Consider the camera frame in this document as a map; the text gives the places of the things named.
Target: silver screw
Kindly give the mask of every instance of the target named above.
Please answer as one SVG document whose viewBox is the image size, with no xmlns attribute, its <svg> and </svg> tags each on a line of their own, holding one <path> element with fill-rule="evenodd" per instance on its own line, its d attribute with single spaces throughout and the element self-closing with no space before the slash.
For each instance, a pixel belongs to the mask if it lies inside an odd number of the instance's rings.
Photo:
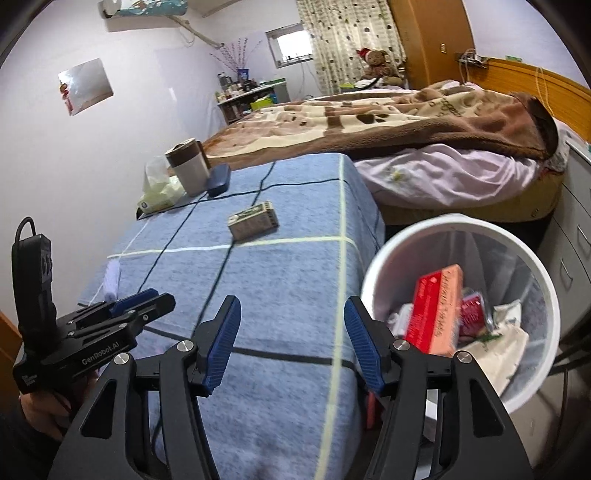
<svg viewBox="0 0 591 480">
<path fill-rule="evenodd" d="M 457 359 L 463 364 L 469 364 L 472 362 L 472 355 L 470 355 L 468 352 L 458 352 Z"/>
<path fill-rule="evenodd" d="M 396 350 L 400 350 L 401 352 L 405 352 L 410 348 L 410 343 L 399 338 L 398 340 L 394 340 L 394 348 Z"/>
<path fill-rule="evenodd" d="M 125 365 L 127 362 L 129 362 L 129 355 L 127 353 L 120 353 L 115 356 L 115 363 L 117 365 Z"/>
<path fill-rule="evenodd" d="M 193 342 L 191 340 L 183 340 L 177 344 L 177 350 L 179 352 L 188 352 L 189 350 L 193 350 Z"/>
</svg>

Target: window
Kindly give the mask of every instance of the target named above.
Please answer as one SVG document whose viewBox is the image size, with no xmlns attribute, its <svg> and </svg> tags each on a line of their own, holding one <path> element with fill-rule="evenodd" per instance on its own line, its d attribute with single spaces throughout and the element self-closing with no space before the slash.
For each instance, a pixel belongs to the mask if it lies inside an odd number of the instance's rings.
<svg viewBox="0 0 591 480">
<path fill-rule="evenodd" d="M 310 34 L 301 23 L 267 32 L 267 38 L 278 68 L 312 59 Z"/>
</svg>

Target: window frame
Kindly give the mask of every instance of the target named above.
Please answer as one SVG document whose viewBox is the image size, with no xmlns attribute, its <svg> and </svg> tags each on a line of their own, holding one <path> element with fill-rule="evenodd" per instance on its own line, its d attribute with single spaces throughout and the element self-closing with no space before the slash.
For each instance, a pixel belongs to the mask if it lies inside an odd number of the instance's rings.
<svg viewBox="0 0 591 480">
<path fill-rule="evenodd" d="M 304 28 L 304 24 L 302 22 L 288 25 L 286 27 L 277 28 L 276 30 L 271 30 L 267 32 L 267 40 L 269 42 L 269 49 L 271 50 L 271 54 L 273 55 L 273 61 L 275 62 L 275 67 L 278 69 L 282 67 L 287 67 L 289 65 L 295 65 L 297 63 L 302 63 L 304 61 L 314 60 L 312 54 L 303 55 L 301 57 L 297 57 L 296 59 L 291 60 L 283 60 L 283 52 L 281 51 L 281 47 L 279 46 L 278 38 L 284 35 L 289 35 L 290 33 L 306 31 Z"/>
</svg>

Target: red and orange box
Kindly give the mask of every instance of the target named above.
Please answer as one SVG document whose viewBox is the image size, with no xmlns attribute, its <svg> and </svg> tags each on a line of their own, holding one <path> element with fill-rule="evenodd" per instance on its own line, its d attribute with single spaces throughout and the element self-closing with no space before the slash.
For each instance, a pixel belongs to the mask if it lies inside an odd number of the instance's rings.
<svg viewBox="0 0 591 480">
<path fill-rule="evenodd" d="M 459 265 L 419 278 L 405 339 L 423 353 L 453 356 L 460 325 L 462 285 Z"/>
</svg>

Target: white dresser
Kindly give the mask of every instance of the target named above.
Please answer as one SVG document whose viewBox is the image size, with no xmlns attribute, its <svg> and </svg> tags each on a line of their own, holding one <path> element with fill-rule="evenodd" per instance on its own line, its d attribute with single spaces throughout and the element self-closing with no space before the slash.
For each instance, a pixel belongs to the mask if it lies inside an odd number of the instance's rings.
<svg viewBox="0 0 591 480">
<path fill-rule="evenodd" d="M 560 202 L 538 249 L 560 303 L 561 338 L 591 310 L 591 154 L 569 143 Z"/>
</svg>

